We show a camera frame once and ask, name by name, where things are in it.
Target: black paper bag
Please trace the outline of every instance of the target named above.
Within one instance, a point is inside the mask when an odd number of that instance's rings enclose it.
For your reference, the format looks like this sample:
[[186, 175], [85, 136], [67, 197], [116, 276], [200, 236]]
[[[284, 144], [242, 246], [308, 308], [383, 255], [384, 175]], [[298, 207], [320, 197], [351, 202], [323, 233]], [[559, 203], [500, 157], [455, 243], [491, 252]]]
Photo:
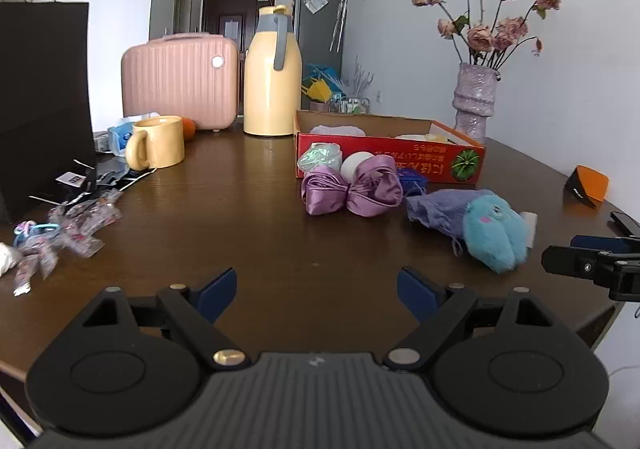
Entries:
[[15, 221], [77, 159], [95, 165], [89, 4], [0, 3], [0, 220]]

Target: orange ball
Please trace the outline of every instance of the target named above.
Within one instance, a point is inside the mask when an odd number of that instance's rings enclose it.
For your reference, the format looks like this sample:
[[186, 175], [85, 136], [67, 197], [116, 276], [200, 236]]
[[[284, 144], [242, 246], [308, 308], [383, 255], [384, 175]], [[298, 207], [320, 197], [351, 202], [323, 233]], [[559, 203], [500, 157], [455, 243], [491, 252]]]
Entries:
[[187, 117], [182, 118], [182, 134], [184, 140], [191, 140], [196, 134], [196, 123]]

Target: purple satin bow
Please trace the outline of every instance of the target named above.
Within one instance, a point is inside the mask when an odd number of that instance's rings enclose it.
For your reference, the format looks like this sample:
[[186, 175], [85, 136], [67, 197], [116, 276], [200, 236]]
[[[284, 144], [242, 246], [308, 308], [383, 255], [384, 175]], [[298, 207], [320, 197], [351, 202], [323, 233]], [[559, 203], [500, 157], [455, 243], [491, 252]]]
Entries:
[[362, 162], [351, 185], [327, 166], [313, 168], [302, 182], [302, 200], [306, 212], [313, 216], [333, 213], [345, 204], [359, 216], [377, 216], [398, 207], [402, 195], [396, 161], [388, 155], [376, 155]]

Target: yellow mug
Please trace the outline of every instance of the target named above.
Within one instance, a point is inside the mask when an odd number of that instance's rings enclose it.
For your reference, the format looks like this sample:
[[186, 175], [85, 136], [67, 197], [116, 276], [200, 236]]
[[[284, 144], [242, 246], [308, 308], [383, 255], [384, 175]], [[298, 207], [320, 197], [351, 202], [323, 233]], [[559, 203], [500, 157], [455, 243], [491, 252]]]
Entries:
[[133, 124], [133, 135], [127, 142], [127, 164], [134, 171], [168, 168], [184, 159], [182, 118], [154, 117]]

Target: pink suitcase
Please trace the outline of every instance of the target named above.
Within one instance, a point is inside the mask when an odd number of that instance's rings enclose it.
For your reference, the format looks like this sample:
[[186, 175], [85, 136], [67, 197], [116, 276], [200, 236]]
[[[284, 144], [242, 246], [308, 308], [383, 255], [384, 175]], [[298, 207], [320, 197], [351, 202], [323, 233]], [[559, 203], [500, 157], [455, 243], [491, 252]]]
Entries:
[[223, 36], [174, 34], [122, 57], [124, 115], [158, 112], [228, 128], [238, 115], [238, 48]]

